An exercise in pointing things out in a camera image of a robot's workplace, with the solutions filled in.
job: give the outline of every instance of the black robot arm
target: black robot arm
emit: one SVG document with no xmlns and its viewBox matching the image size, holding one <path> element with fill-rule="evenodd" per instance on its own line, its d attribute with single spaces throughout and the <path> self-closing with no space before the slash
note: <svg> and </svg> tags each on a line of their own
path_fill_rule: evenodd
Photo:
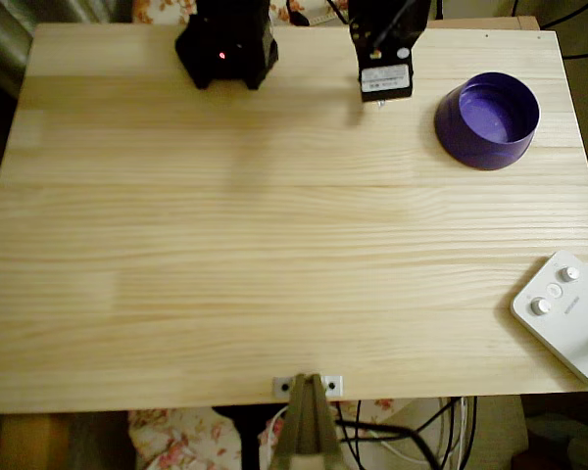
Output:
<svg viewBox="0 0 588 470">
<path fill-rule="evenodd" d="M 270 0 L 197 0 L 176 53 L 198 88 L 237 78 L 250 89 L 278 59 Z M 426 27 L 430 0 L 350 0 L 349 27 L 363 101 L 412 95 L 412 47 Z"/>
</svg>

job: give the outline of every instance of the white cable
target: white cable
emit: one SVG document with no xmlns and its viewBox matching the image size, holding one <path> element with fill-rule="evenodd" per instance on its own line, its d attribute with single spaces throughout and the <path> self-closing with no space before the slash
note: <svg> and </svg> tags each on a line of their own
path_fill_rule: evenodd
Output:
<svg viewBox="0 0 588 470">
<path fill-rule="evenodd" d="M 457 469 L 460 470 L 462 466 L 462 453 L 464 452 L 464 437 L 466 434 L 466 426 L 468 421 L 468 413 L 466 409 L 466 397 L 460 399 L 460 414 L 462 416 L 462 422 L 460 424 L 460 446 L 458 447 L 458 460 Z"/>
<path fill-rule="evenodd" d="M 266 468 L 270 467 L 270 462 L 272 461 L 272 442 L 274 441 L 274 425 L 276 424 L 276 420 L 281 417 L 281 415 L 285 412 L 287 406 L 283 406 L 272 418 L 270 424 L 268 425 L 268 438 L 266 441 Z"/>
<path fill-rule="evenodd" d="M 380 437 L 380 436 L 379 436 L 377 433 L 375 433 L 374 431 L 368 431 L 368 432 L 369 432 L 369 433 L 371 433 L 371 434 L 372 434 L 374 437 L 376 437 L 376 438 L 379 438 L 379 437 Z M 441 442 L 442 442 L 442 440 L 443 440 L 443 436 L 444 436 L 444 433 L 442 433 L 442 436 L 440 437 L 440 441 L 441 441 Z M 379 444 L 381 444 L 383 447 L 385 447 L 386 449 L 388 449 L 390 452 L 392 452 L 392 453 L 393 453 L 393 454 L 395 454 L 396 456 L 398 456 L 398 457 L 400 457 L 400 458 L 402 458 L 402 459 L 404 459 L 404 460 L 407 460 L 408 462 L 415 463 L 415 464 L 419 464 L 419 465 L 429 465 L 429 462 L 428 462 L 427 460 L 424 460 L 424 459 L 419 459 L 419 458 L 413 458 L 413 457 L 410 457 L 410 456 L 408 456 L 408 455 L 405 455 L 405 454 L 404 454 L 404 453 L 402 453 L 400 450 L 398 450 L 398 449 L 397 449 L 397 448 L 395 448 L 394 446 L 391 446 L 389 443 L 387 443 L 387 442 L 385 442 L 385 441 L 379 441 Z M 460 444 L 460 439 L 457 439 L 457 440 L 455 441 L 455 443 L 453 444 L 453 447 L 452 447 L 452 448 L 451 448 L 451 450 L 449 451 L 449 462 L 450 462 L 450 459 L 453 457 L 453 454 L 455 453 L 455 450 L 458 448 L 459 444 Z M 442 455 L 440 455 L 440 454 L 438 453 L 438 455 L 437 455 L 437 459 L 438 459 L 438 460 L 441 460 L 443 457 L 444 457 L 444 453 L 443 453 Z"/>
</svg>

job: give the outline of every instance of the metal bracket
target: metal bracket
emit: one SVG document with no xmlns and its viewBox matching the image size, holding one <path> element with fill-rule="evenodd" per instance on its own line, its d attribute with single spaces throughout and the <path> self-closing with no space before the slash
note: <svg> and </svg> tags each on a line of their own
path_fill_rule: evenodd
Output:
<svg viewBox="0 0 588 470">
<path fill-rule="evenodd" d="M 289 400 L 296 377 L 274 377 L 272 379 L 272 394 L 276 399 Z M 324 394 L 328 398 L 339 398 L 344 394 L 344 383 L 341 375 L 320 376 Z"/>
</svg>

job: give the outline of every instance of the black cable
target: black cable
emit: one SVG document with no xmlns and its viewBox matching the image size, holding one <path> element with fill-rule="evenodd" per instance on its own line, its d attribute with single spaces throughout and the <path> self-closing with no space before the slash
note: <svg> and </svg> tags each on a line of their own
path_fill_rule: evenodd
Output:
<svg viewBox="0 0 588 470">
<path fill-rule="evenodd" d="M 472 398 L 472 427 L 470 429 L 470 438 L 468 439 L 468 446 L 466 447 L 466 453 L 460 464 L 460 470 L 464 470 L 470 459 L 470 452 L 472 451 L 472 443 L 474 441 L 474 431 L 477 429 L 477 397 Z"/>
<path fill-rule="evenodd" d="M 290 0 L 285 0 L 285 9 L 287 10 L 287 17 L 291 24 L 295 26 L 309 26 L 310 21 L 301 12 L 293 12 Z"/>
<path fill-rule="evenodd" d="M 416 428 L 416 432 L 420 433 L 424 429 L 428 428 L 431 423 L 433 423 L 436 419 L 438 419 L 442 415 L 442 413 L 444 413 L 447 409 L 449 409 L 451 406 L 453 406 L 459 400 L 460 400 L 459 397 L 455 397 L 453 399 L 450 399 L 449 402 L 447 404 L 445 404 L 444 406 L 442 406 L 440 409 L 438 409 L 438 411 L 433 416 L 431 416 L 423 424 L 418 426 Z M 357 438 L 357 440 L 362 441 L 362 442 L 373 443 L 373 442 L 380 442 L 380 441 L 402 441 L 403 439 L 408 439 L 408 438 L 409 438 L 409 436 L 387 436 L 387 437 L 381 437 L 381 438 Z"/>
<path fill-rule="evenodd" d="M 444 20 L 444 11 L 442 10 L 442 0 L 436 0 L 435 19 L 436 20 Z"/>
<path fill-rule="evenodd" d="M 335 5 L 333 3 L 333 0 L 326 0 L 326 3 L 328 3 L 329 7 L 331 7 L 331 10 L 333 10 L 333 12 L 335 12 L 335 15 L 337 15 L 337 18 L 340 19 L 340 22 L 342 22 L 343 24 L 349 23 L 346 21 L 346 18 L 344 18 L 344 16 L 342 15 L 342 12 L 340 12 L 340 9 L 337 8 L 337 5 Z"/>
<path fill-rule="evenodd" d="M 449 441 L 447 442 L 447 449 L 444 451 L 444 458 L 442 459 L 442 465 L 440 467 L 444 470 L 444 466 L 447 464 L 449 455 L 451 455 L 451 448 L 453 447 L 453 428 L 455 427 L 455 407 L 451 406 L 451 426 L 449 426 Z"/>
<path fill-rule="evenodd" d="M 335 403 L 335 407 L 337 408 L 337 415 L 340 417 L 339 421 L 340 422 L 344 422 L 344 416 L 342 415 L 342 408 L 340 407 L 340 402 L 337 401 Z M 344 439 L 346 444 L 349 445 L 349 450 L 351 451 L 351 455 L 353 455 L 353 458 L 355 459 L 355 462 L 357 463 L 357 466 L 360 470 L 366 470 L 364 468 L 364 466 L 362 465 L 362 461 L 360 460 L 359 457 L 357 457 L 357 455 L 355 454 L 355 450 L 353 449 L 353 445 L 351 444 L 351 440 L 349 439 L 349 435 L 346 432 L 346 426 L 344 424 L 342 424 L 342 431 L 344 432 Z"/>
<path fill-rule="evenodd" d="M 355 422 L 360 424 L 360 415 L 362 413 L 362 401 L 359 400 L 357 402 L 357 412 L 355 413 Z M 360 455 L 360 429 L 359 427 L 355 428 L 355 453 L 357 454 L 357 458 L 362 461 L 362 456 Z"/>
<path fill-rule="evenodd" d="M 376 36 L 376 39 L 374 39 L 374 41 L 372 42 L 372 49 L 373 50 L 374 49 L 378 49 L 378 47 L 381 45 L 381 43 L 383 42 L 383 40 L 387 37 L 387 35 L 390 33 L 390 31 L 392 29 L 394 29 L 394 26 L 396 26 L 396 24 L 399 22 L 399 20 L 403 16 L 403 14 L 407 11 L 407 9 L 410 8 L 412 5 L 414 5 L 415 1 L 416 0 L 405 0 L 405 3 L 401 7 L 401 9 L 396 13 L 396 15 L 394 16 L 394 18 L 390 22 L 390 24 L 388 26 L 386 26 L 379 33 L 379 35 Z"/>
<path fill-rule="evenodd" d="M 348 428 L 358 426 L 359 429 L 364 429 L 367 431 L 377 431 L 380 433 L 395 433 L 405 435 L 408 438 L 412 439 L 412 441 L 414 441 L 414 444 L 418 446 L 418 449 L 420 450 L 420 452 L 422 452 L 422 455 L 427 460 L 432 470 L 441 470 L 438 460 L 435 458 L 435 455 L 433 454 L 427 443 L 420 436 L 420 434 L 414 431 L 413 429 L 406 428 L 404 426 L 390 426 L 387 424 L 356 423 L 354 421 L 344 421 L 342 419 L 336 421 L 335 424 Z"/>
<path fill-rule="evenodd" d="M 586 54 L 576 54 L 574 56 L 562 56 L 565 61 L 570 61 L 573 59 L 588 59 L 588 52 Z"/>
<path fill-rule="evenodd" d="M 570 20 L 571 18 L 573 18 L 573 17 L 576 17 L 576 16 L 577 16 L 577 15 L 579 15 L 580 13 L 583 13 L 583 12 L 585 12 L 586 10 L 588 10 L 588 3 L 587 3 L 587 4 L 585 4 L 583 7 L 580 7 L 580 8 L 578 8 L 578 9 L 577 9 L 577 10 L 575 10 L 574 12 L 572 12 L 572 13 L 569 13 L 569 14 L 568 14 L 568 15 L 566 15 L 565 17 L 561 17 L 561 18 L 559 18 L 559 19 L 557 19 L 557 20 L 554 20 L 554 21 L 552 21 L 552 22 L 546 23 L 546 24 L 544 24 L 544 25 L 540 26 L 540 28 L 541 28 L 541 29 L 547 29 L 548 27 L 553 27 L 553 26 L 555 26 L 556 24 L 560 24 L 560 23 L 566 22 L 566 21 Z"/>
</svg>

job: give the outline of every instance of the white label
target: white label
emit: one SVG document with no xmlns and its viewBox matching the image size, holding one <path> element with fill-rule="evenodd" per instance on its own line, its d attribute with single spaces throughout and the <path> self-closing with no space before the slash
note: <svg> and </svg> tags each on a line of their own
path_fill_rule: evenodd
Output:
<svg viewBox="0 0 588 470">
<path fill-rule="evenodd" d="M 410 86 L 410 68 L 407 64 L 362 70 L 362 91 L 365 93 L 408 86 Z"/>
</svg>

